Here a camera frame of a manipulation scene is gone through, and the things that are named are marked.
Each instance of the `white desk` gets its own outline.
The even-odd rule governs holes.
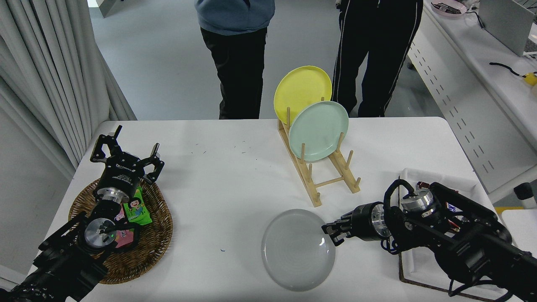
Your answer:
[[[409,58],[492,202],[537,178],[537,98],[521,78],[489,65],[525,74],[537,61],[512,53],[475,14],[444,17],[427,1]]]
[[[521,250],[537,256],[537,210],[506,210],[502,220]]]
[[[292,292],[271,280],[260,251],[265,228],[279,213],[304,208],[332,222],[359,204],[381,200],[404,168],[477,181],[445,120],[351,119],[342,152],[354,150],[350,167],[362,178],[361,191],[351,194],[343,182],[320,187],[323,205],[317,208],[275,120],[110,121],[96,135],[117,125],[123,125],[118,142],[124,151],[145,157],[155,142],[161,144],[165,166],[157,184],[173,216],[173,238],[145,275],[119,285],[99,284],[84,301],[467,300],[400,282],[397,256],[379,242],[346,240],[337,248],[331,274],[307,292]],[[74,198],[102,173],[103,164],[89,161],[91,149],[48,234],[67,221]],[[329,162],[315,163],[315,182],[334,176],[320,177],[324,168],[337,173]]]

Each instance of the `curtain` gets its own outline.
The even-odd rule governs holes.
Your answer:
[[[0,0],[0,109],[71,176],[100,123],[136,119],[87,1]]]

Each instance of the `yellow plate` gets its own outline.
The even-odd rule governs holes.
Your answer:
[[[320,102],[322,97],[330,100],[331,96],[332,82],[324,70],[315,66],[298,67],[278,84],[274,94],[274,111],[287,124],[287,107],[290,107],[292,124],[304,108]]]

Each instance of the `woven basket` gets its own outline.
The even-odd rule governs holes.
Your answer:
[[[92,192],[99,180],[89,184],[75,198],[69,210],[69,219],[85,211],[87,215],[95,206]],[[158,186],[142,180],[143,202],[151,214],[152,223],[141,226],[140,243],[131,251],[112,253],[104,262],[108,274],[102,284],[119,284],[136,279],[149,271],[164,255],[170,245],[173,221],[168,206]]]

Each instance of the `robotic arm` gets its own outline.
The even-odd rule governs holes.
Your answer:
[[[81,212],[47,238],[33,262],[37,270],[11,292],[0,289],[1,302],[56,302],[67,297],[80,301],[106,276],[103,262],[112,253],[137,245],[140,225],[114,218],[121,204],[133,198],[141,179],[149,184],[157,180],[164,162],[157,153],[158,143],[146,159],[123,152],[117,142],[120,130],[121,126],[113,135],[100,135],[93,149],[91,161],[105,163],[106,168],[93,191],[96,205],[89,217]],[[105,144],[110,157],[102,150]],[[154,170],[146,174],[144,167],[150,164]],[[134,229],[134,241],[116,248],[115,234],[123,229]]]
[[[390,205],[400,185],[408,190],[401,208]],[[358,237],[380,240],[393,255],[427,247],[448,277],[464,284],[452,291],[452,282],[450,297],[475,285],[494,284],[508,290],[498,301],[513,295],[537,301],[537,259],[511,245],[511,234],[493,211],[439,183],[415,191],[397,179],[383,202],[358,206],[322,229],[336,246],[344,238]],[[482,280],[484,276],[491,281]]]

